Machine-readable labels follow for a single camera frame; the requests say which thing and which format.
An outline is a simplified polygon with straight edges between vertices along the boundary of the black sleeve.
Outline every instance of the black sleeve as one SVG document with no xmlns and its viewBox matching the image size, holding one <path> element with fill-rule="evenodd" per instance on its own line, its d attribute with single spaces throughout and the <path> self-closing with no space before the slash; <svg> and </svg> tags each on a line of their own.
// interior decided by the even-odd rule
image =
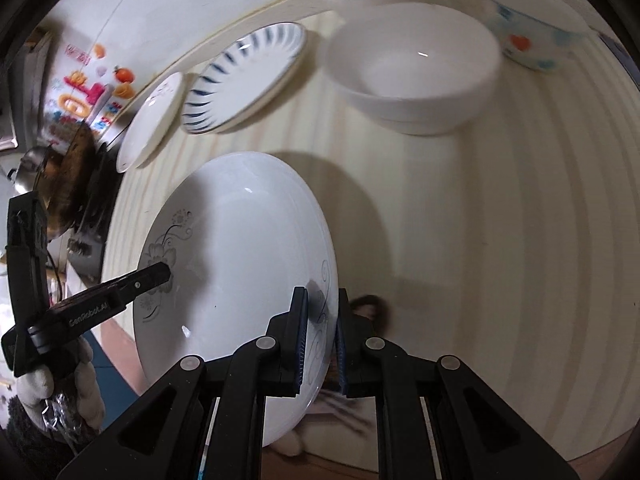
<svg viewBox="0 0 640 480">
<path fill-rule="evenodd" d="M 38 480 L 54 480 L 73 459 L 71 448 L 41 433 L 27 416 L 18 397 L 9 400 L 9 416 L 4 433 L 16 453 Z"/>
</svg>

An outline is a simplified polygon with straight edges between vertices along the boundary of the black cable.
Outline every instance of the black cable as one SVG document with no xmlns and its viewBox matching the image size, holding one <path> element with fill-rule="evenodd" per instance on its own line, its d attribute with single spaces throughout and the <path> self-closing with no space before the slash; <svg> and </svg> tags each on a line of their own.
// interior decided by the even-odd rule
<svg viewBox="0 0 640 480">
<path fill-rule="evenodd" d="M 53 272 L 55 273 L 56 280 L 58 281 L 58 301 L 62 301 L 62 282 L 60 282 L 60 276 L 58 275 L 58 268 L 56 267 L 56 264 L 53 261 L 53 256 L 51 256 L 51 253 L 49 252 L 48 249 L 47 249 L 47 256 L 51 261 L 51 267 L 53 267 Z"/>
</svg>

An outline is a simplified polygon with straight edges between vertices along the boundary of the striped tabletop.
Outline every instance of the striped tabletop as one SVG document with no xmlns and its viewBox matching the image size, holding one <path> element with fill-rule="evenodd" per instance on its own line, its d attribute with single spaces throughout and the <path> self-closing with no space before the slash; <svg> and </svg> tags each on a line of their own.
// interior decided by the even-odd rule
<svg viewBox="0 0 640 480">
<path fill-rule="evenodd" d="M 302 23 L 317 46 L 341 20 Z M 460 356 L 567 459 L 628 430 L 640 415 L 640 94 L 605 45 L 593 36 L 551 75 L 505 60 L 487 110 L 441 137 L 374 124 L 315 63 L 234 133 L 189 136 L 175 121 L 124 177 L 103 279 L 137 267 L 162 204 L 203 163 L 273 153 L 322 206 L 340 286 L 392 305 L 387 338 Z M 117 321 L 134 335 L 131 309 Z M 318 431 L 318 454 L 375 468 L 374 436 L 354 456 L 332 437 L 343 430 Z"/>
</svg>

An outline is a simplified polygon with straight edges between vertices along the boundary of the table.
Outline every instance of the table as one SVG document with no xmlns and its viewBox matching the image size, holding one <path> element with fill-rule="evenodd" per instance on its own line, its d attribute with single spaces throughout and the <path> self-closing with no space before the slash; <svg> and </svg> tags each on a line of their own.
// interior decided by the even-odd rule
<svg viewBox="0 0 640 480">
<path fill-rule="evenodd" d="M 342 23 L 332 12 L 301 22 L 313 51 Z M 126 174 L 103 279 L 137 267 L 162 204 L 202 164 L 272 153 L 315 193 L 339 285 L 392 305 L 388 339 L 423 358 L 458 355 L 566 459 L 580 456 L 640 416 L 639 97 L 594 35 L 556 74 L 505 60 L 480 117 L 412 137 L 348 107 L 311 53 L 239 130 L 189 136 L 175 121 Z M 131 309 L 117 323 L 134 337 Z M 320 456 L 377 467 L 374 432 L 303 435 Z"/>
</svg>

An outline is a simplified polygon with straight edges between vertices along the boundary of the plate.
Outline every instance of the plate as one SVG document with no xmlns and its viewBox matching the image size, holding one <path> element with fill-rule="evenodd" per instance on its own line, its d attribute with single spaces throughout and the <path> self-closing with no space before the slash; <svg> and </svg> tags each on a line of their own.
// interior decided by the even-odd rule
<svg viewBox="0 0 640 480">
<path fill-rule="evenodd" d="M 116 160 L 118 173 L 137 168 L 153 153 L 178 113 L 183 92 L 184 77 L 176 72 L 146 98 L 120 146 Z"/>
<path fill-rule="evenodd" d="M 182 126 L 190 134 L 222 132 L 267 104 L 293 76 L 306 45 L 297 23 L 254 30 L 210 62 L 189 90 Z"/>
<path fill-rule="evenodd" d="M 164 261 L 171 279 L 134 302 L 143 370 L 153 383 L 182 357 L 212 360 L 264 335 L 287 312 L 293 289 L 309 292 L 300 394 L 268 398 L 264 445 L 291 430 L 326 375 L 338 314 L 334 247 L 313 193 L 287 164 L 265 153 L 209 161 L 158 213 L 138 268 Z"/>
</svg>

